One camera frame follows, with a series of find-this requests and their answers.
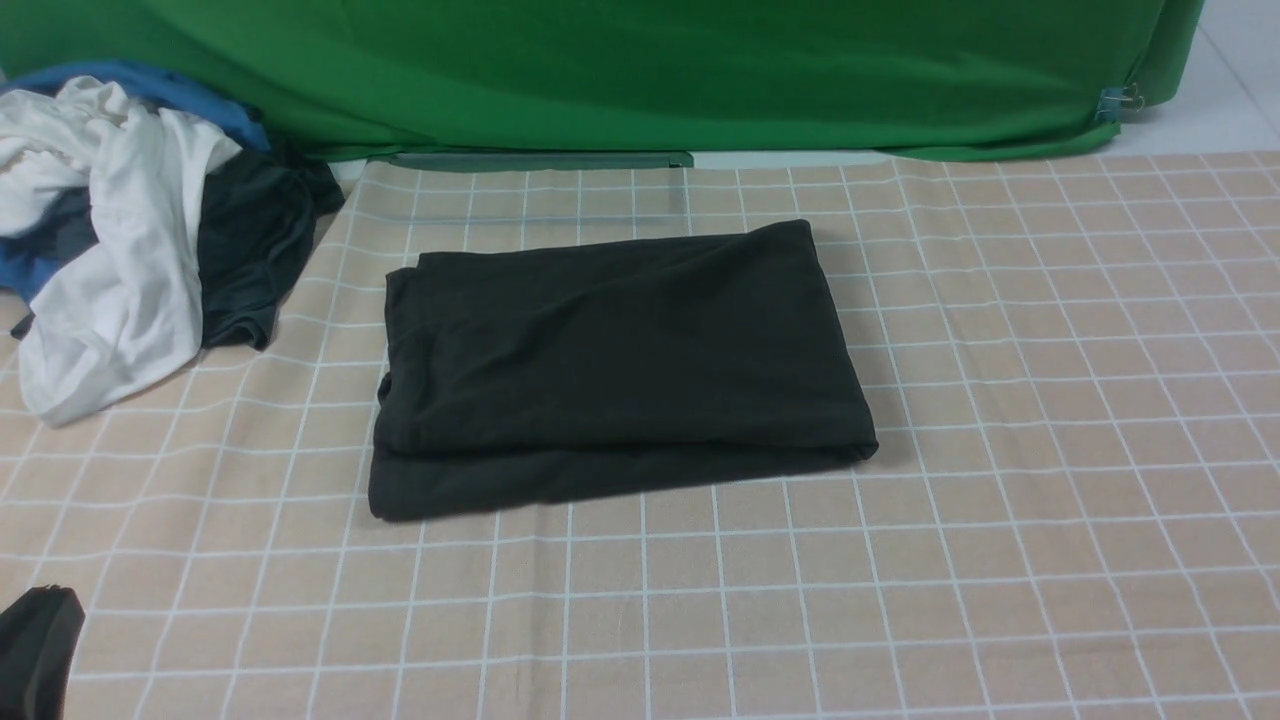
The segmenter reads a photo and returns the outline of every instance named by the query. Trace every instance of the folded black cloth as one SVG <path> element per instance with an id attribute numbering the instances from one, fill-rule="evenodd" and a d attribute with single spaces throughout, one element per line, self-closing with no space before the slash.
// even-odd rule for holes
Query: folded black cloth
<path id="1" fill-rule="evenodd" d="M 32 588 L 0 612 L 0 720 L 56 720 L 84 611 L 68 588 Z"/>
<path id="2" fill-rule="evenodd" d="M 809 223 L 387 278 L 369 505 L 420 520 L 827 470 L 878 443 Z"/>

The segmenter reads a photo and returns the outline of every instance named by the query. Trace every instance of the white cloth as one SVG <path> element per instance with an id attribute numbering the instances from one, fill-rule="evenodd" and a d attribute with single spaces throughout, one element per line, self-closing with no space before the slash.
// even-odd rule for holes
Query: white cloth
<path id="1" fill-rule="evenodd" d="M 22 397 L 42 420 L 96 413 L 200 351 L 205 176 L 237 152 L 218 127 L 150 113 L 90 77 L 68 81 L 56 97 L 0 95 L 0 214 L 26 202 L 38 218 L 54 183 L 88 184 L 99 238 L 31 302 L 36 320 L 18 360 Z"/>

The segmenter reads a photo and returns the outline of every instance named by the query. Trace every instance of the wrinkled cloth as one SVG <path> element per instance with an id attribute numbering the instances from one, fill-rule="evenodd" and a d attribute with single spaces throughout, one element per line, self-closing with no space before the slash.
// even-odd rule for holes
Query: wrinkled cloth
<path id="1" fill-rule="evenodd" d="M 0 217 L 38 201 L 23 192 L 24 181 L 44 182 L 58 159 L 59 172 L 78 177 L 59 191 L 88 187 L 100 241 L 31 301 L 22 396 L 47 424 L 101 410 L 198 352 L 205 176 L 237 152 L 216 126 L 170 109 L 152 114 L 120 86 L 88 77 L 68 81 L 56 97 L 0 95 Z"/>
<path id="2" fill-rule="evenodd" d="M 13 290 L 29 305 L 54 273 L 97 242 L 88 210 L 88 188 L 68 190 L 35 227 L 0 237 L 0 288 Z M 88 227 L 88 237 L 82 225 Z"/>
<path id="3" fill-rule="evenodd" d="M 29 90 L 54 95 L 68 79 L 81 76 L 114 82 L 134 100 L 148 100 L 164 108 L 198 115 L 221 128 L 227 137 L 243 147 L 259 152 L 271 149 L 266 129 L 257 122 L 257 110 L 228 100 L 187 76 L 136 60 L 92 60 L 55 65 L 0 85 L 0 94 Z"/>
<path id="4" fill-rule="evenodd" d="M 369 505 L 420 520 L 851 465 L 876 452 L 809 224 L 387 278 Z"/>
<path id="5" fill-rule="evenodd" d="M 284 150 L 242 150 L 205 178 L 196 256 L 200 265 L 201 346 L 271 342 L 276 310 L 302 274 L 316 220 L 343 204 L 329 165 Z M 65 264 L 97 243 L 88 191 L 59 197 L 58 222 L 44 222 L 20 243 L 35 260 Z M 0 265 L 0 282 L 4 266 Z M 32 315 L 10 334 L 22 340 Z"/>

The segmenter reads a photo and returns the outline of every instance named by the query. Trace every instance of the black garment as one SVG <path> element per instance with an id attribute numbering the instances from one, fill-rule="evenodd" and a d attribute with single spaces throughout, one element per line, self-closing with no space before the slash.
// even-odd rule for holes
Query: black garment
<path id="1" fill-rule="evenodd" d="M 204 347 L 266 348 L 278 305 L 311 256 L 316 220 L 342 204 L 329 165 L 289 149 L 241 150 L 205 178 L 196 240 Z M 65 264 L 97 243 L 88 188 L 67 191 L 55 208 L 23 242 Z M 28 315 L 10 334 L 29 329 Z"/>
<path id="2" fill-rule="evenodd" d="M 56 720 L 84 611 L 68 588 L 32 588 L 0 612 L 0 720 Z"/>
<path id="3" fill-rule="evenodd" d="M 809 223 L 387 278 L 369 505 L 417 520 L 865 460 L 878 445 Z"/>

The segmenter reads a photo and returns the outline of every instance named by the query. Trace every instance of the green fabric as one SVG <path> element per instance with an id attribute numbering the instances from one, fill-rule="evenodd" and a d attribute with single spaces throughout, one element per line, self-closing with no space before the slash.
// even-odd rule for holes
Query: green fabric
<path id="1" fill-rule="evenodd" d="M 1094 120 L 1103 88 L 1139 67 L 1178 74 L 1196 3 L 4 0 L 0 65 L 164 65 L 334 159 L 440 147 L 1047 156 L 1117 132 Z"/>
<path id="2" fill-rule="evenodd" d="M 1202 8 L 1204 0 L 1165 0 L 1147 55 L 1133 78 L 1147 105 L 1167 102 L 1178 92 Z"/>

